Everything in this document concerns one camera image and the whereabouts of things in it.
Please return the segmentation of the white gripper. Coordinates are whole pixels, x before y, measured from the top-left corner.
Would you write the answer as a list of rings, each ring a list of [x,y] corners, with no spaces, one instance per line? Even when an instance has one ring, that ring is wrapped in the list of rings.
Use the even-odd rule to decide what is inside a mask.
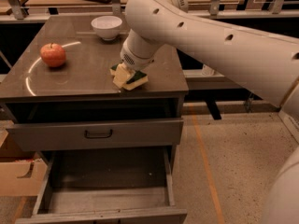
[[[143,70],[153,62],[154,55],[161,46],[161,43],[144,38],[131,30],[122,44],[123,63],[114,64],[109,69],[114,77],[113,83],[122,88],[135,75],[135,71]]]

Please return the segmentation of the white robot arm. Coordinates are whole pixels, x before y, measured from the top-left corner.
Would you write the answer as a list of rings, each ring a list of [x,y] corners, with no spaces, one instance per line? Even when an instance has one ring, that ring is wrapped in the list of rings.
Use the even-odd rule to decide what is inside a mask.
[[[127,67],[144,69],[168,44],[299,119],[296,39],[197,18],[187,9],[187,0],[128,0],[131,31],[121,49]]]

